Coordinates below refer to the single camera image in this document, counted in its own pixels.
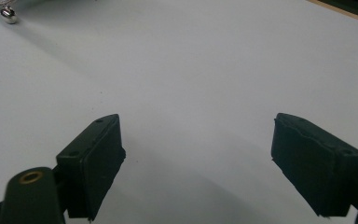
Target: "metal screw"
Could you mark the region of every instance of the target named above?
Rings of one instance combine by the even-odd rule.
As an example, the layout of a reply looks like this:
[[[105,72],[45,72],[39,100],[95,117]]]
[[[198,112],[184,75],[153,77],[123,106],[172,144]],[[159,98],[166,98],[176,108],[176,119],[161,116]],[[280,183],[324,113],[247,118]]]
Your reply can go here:
[[[9,24],[14,24],[17,22],[16,12],[9,6],[2,8],[1,15],[4,17],[5,22]]]

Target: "wooden edge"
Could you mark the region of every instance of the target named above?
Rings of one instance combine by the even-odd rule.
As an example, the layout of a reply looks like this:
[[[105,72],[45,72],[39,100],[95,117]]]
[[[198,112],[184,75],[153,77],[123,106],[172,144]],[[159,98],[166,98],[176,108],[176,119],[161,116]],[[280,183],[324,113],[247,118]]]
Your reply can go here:
[[[349,17],[352,17],[352,18],[358,20],[358,15],[353,14],[353,13],[350,13],[350,12],[348,12],[348,11],[345,11],[345,10],[339,8],[339,7],[333,7],[333,6],[331,6],[331,5],[328,5],[328,4],[324,3],[324,2],[320,2],[320,1],[318,1],[318,0],[308,0],[308,1],[309,1],[309,2],[312,2],[313,4],[319,5],[319,6],[321,6],[321,7],[326,7],[326,8],[328,8],[328,9],[330,9],[330,10],[334,10],[334,11],[336,11],[336,12],[338,12],[338,13],[341,13],[341,14],[343,14],[343,15],[346,15],[346,16],[349,16]]]

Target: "brass insert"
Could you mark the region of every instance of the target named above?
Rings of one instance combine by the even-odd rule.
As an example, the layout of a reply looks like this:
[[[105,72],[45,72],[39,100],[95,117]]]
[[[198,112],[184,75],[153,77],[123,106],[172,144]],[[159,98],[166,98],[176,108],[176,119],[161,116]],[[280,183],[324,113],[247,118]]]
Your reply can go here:
[[[22,177],[20,177],[20,183],[25,185],[25,184],[32,184],[34,182],[36,182],[37,180],[39,180],[40,178],[42,178],[43,173],[40,171],[32,171],[29,172],[25,175],[23,175]]]

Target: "white surface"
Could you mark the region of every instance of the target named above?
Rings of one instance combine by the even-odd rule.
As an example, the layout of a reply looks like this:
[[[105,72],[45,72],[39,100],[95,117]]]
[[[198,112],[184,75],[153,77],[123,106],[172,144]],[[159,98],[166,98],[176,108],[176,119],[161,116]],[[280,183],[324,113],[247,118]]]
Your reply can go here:
[[[278,112],[358,147],[358,21],[289,0],[16,9],[0,19],[0,201],[118,113],[128,158],[95,223],[353,223],[316,217],[269,151]]]

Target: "clamp jaw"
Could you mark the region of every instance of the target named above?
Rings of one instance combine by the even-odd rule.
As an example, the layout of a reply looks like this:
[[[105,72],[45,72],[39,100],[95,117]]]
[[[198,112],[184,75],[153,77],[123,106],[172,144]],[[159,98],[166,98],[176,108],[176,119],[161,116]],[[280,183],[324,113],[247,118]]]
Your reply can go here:
[[[357,148],[303,118],[278,114],[271,156],[316,215],[358,210]]]
[[[118,115],[97,119],[57,155],[57,166],[15,175],[0,203],[0,224],[62,224],[69,217],[94,220],[126,151]]]

